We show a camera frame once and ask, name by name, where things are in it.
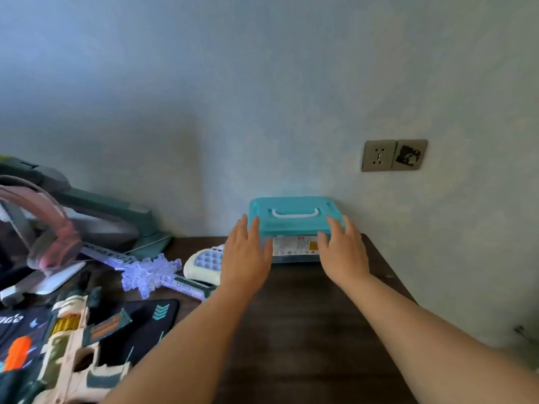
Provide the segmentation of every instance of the outlet cover plate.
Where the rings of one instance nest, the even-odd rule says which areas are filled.
[[[393,163],[395,140],[370,140],[365,143],[361,171],[389,171]]]
[[[393,159],[392,171],[417,170],[421,167],[425,152],[427,151],[427,140],[399,140]]]

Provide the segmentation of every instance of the right hand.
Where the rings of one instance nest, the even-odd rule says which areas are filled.
[[[332,232],[329,243],[323,232],[318,233],[322,267],[326,275],[341,288],[351,279],[369,277],[369,258],[361,233],[345,215],[343,220],[344,232],[337,220],[327,217]]]

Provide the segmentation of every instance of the plastic storage box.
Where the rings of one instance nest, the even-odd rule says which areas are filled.
[[[249,226],[260,218],[260,239],[273,238],[273,263],[319,261],[318,231],[330,234],[327,216],[344,227],[342,214],[327,197],[262,197],[249,204]]]

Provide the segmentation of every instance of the pink headphones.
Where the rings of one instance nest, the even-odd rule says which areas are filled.
[[[41,187],[25,179],[15,176],[0,176],[0,178],[23,183],[42,194],[28,187],[0,185],[0,200],[18,205],[51,226],[30,248],[26,261],[28,266],[49,275],[52,270],[63,268],[74,260],[83,242],[60,203]]]

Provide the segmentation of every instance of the wooden desk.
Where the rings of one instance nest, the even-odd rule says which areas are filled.
[[[169,260],[223,244],[224,237],[177,238]],[[370,239],[371,272],[412,299]],[[93,264],[91,286],[109,299],[139,299],[123,292],[120,274]],[[160,288],[152,299],[180,300],[177,321],[199,302]],[[217,403],[416,403],[384,346],[347,296],[317,263],[274,265],[233,341]]]

